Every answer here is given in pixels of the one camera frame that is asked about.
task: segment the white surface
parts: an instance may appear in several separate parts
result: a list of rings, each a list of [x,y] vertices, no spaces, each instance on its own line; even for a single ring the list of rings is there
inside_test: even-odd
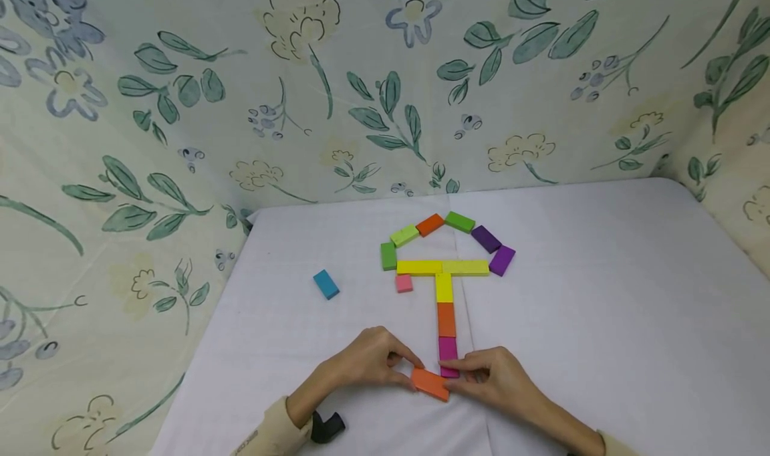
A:
[[[437,369],[432,280],[396,294],[379,244],[450,209],[517,250],[504,278],[455,282],[461,354],[507,346],[554,400],[646,456],[766,454],[770,283],[687,191],[662,179],[266,209],[156,454],[227,454],[365,326],[387,326]],[[488,255],[442,227],[399,257]],[[341,289],[329,302],[313,286],[322,268]],[[334,411],[348,431],[303,454],[564,455],[459,396],[442,405],[350,390],[320,409]]]

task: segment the colored block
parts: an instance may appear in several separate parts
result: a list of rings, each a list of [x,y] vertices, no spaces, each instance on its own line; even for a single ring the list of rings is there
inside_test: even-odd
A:
[[[383,270],[396,269],[396,244],[385,242],[380,244],[380,259],[383,263]]]
[[[481,247],[485,248],[488,253],[495,252],[495,250],[502,245],[500,240],[497,240],[497,238],[484,226],[479,226],[471,230],[471,236],[473,239],[476,239],[476,242],[480,243]]]
[[[444,272],[452,275],[489,275],[486,260],[444,260]]]
[[[440,338],[456,338],[455,305],[440,302],[436,304],[438,312],[438,335]]]
[[[440,401],[449,401],[449,390],[444,388],[444,377],[425,369],[412,369],[412,383],[420,392],[435,397]]]
[[[452,295],[452,274],[436,274],[436,302],[453,303],[455,297]]]
[[[503,274],[508,268],[508,264],[510,264],[511,260],[513,260],[514,255],[516,255],[515,250],[511,249],[510,247],[500,246],[500,249],[497,250],[495,257],[492,258],[492,262],[489,263],[489,269],[493,273],[503,277]]]
[[[422,237],[426,237],[429,233],[433,232],[435,229],[438,229],[444,225],[444,219],[441,218],[441,216],[437,213],[432,214],[429,218],[422,220],[419,224],[417,224],[417,230],[420,232],[420,235]]]
[[[408,273],[396,275],[396,292],[401,294],[402,292],[412,291],[412,276]]]
[[[334,280],[332,280],[329,273],[326,272],[325,269],[313,275],[313,280],[315,280],[315,284],[318,285],[318,288],[322,293],[324,293],[324,297],[327,300],[340,293],[340,289],[336,287]]]
[[[438,358],[439,360],[457,359],[457,339],[438,338]],[[441,368],[443,377],[460,377],[460,371],[457,369]]]
[[[411,275],[434,275],[442,272],[444,264],[440,260],[399,260],[396,273]]]
[[[457,212],[450,212],[446,214],[444,223],[446,223],[449,227],[454,227],[455,229],[461,230],[465,233],[470,233],[471,230],[473,230],[473,226],[476,225],[475,220],[461,216]]]
[[[405,228],[399,230],[399,232],[391,234],[390,240],[393,240],[393,243],[396,244],[396,247],[401,247],[405,243],[416,239],[416,237],[419,235],[420,233],[417,231],[415,226],[406,226]]]

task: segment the right hand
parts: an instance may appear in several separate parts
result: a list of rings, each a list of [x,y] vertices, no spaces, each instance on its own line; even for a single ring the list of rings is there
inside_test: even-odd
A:
[[[446,389],[517,419],[534,423],[550,403],[506,348],[475,350],[463,359],[441,360],[439,364],[465,371],[465,380],[447,380]]]

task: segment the blue flower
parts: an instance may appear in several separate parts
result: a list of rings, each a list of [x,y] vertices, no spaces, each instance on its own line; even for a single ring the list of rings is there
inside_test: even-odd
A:
[[[414,46],[414,37],[422,45],[430,41],[432,32],[430,19],[441,12],[438,0],[399,0],[401,8],[390,10],[385,16],[385,24],[391,29],[404,30],[404,42],[407,47]]]

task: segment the black object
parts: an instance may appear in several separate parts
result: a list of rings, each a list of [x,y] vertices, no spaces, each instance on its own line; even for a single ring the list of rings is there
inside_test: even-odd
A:
[[[324,422],[318,411],[313,411],[313,431],[310,432],[310,441],[325,445],[335,439],[342,431],[345,431],[345,422],[338,413],[334,413]]]

